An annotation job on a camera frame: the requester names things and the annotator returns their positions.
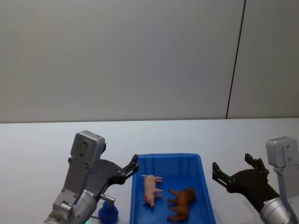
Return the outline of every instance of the table surface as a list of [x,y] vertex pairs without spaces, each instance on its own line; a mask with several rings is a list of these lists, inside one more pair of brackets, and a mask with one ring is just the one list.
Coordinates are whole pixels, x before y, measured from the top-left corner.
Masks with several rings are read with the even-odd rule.
[[[0,124],[1,223],[43,223],[64,184],[75,133],[82,130],[103,136],[107,149],[101,158],[121,167],[134,154],[199,154],[217,223],[261,224],[244,196],[229,194],[212,180],[212,162],[232,175],[250,168],[245,153],[262,158],[270,171],[269,183],[278,191],[265,143],[281,136],[299,139],[299,119]],[[106,191],[116,198],[119,224],[129,223],[131,184],[130,178]]]

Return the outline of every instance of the toy pig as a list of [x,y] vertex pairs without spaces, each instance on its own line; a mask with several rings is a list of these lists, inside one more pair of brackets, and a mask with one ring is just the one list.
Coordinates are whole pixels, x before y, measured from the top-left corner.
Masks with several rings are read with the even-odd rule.
[[162,198],[158,192],[163,192],[156,188],[156,183],[162,183],[162,177],[147,175],[144,179],[144,201],[154,207],[155,197]]

